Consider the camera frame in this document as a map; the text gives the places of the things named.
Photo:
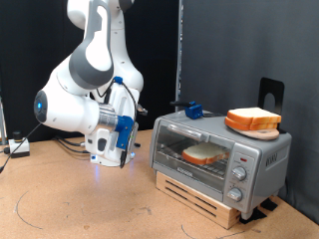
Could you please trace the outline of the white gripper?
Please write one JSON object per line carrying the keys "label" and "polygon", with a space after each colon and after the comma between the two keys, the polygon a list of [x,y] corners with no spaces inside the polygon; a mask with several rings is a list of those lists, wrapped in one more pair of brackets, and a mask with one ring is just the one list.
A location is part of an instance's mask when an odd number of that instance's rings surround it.
{"label": "white gripper", "polygon": [[128,163],[137,133],[137,111],[146,116],[148,110],[137,105],[139,91],[113,84],[108,104],[99,104],[98,125],[85,135],[86,150],[93,163]]}

